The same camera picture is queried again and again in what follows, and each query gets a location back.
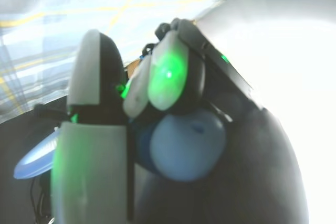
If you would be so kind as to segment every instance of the brown object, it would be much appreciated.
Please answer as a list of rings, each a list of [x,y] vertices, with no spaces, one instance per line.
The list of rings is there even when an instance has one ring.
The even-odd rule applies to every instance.
[[[133,61],[133,62],[131,62],[130,64],[127,65],[126,69],[127,69],[128,78],[131,78],[134,70],[139,65],[139,62],[140,62],[140,60],[135,60],[135,61]]]

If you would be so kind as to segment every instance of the plaid fabric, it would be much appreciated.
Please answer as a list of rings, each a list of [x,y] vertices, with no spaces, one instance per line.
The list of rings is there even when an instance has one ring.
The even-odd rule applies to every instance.
[[[99,29],[127,65],[174,17],[215,0],[0,0],[0,123],[67,94],[83,34]]]

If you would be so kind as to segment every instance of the robotic hand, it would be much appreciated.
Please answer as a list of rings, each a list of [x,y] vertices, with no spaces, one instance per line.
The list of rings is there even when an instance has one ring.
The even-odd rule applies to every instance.
[[[252,88],[188,20],[156,35],[127,83],[114,42],[84,37],[52,170],[56,222],[134,221],[136,160],[153,173],[136,223],[303,223],[295,156]]]

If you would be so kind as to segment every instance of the blue lid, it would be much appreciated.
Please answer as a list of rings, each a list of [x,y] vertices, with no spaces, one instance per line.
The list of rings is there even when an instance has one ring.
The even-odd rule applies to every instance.
[[[17,163],[14,178],[25,179],[38,176],[53,167],[53,157],[59,130],[54,131],[36,145]]]

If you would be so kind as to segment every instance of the blue egg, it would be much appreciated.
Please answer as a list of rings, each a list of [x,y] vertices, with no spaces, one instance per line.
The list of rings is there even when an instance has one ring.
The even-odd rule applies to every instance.
[[[212,112],[167,115],[155,128],[150,143],[152,160],[167,178],[190,182],[206,176],[226,143],[223,123]]]

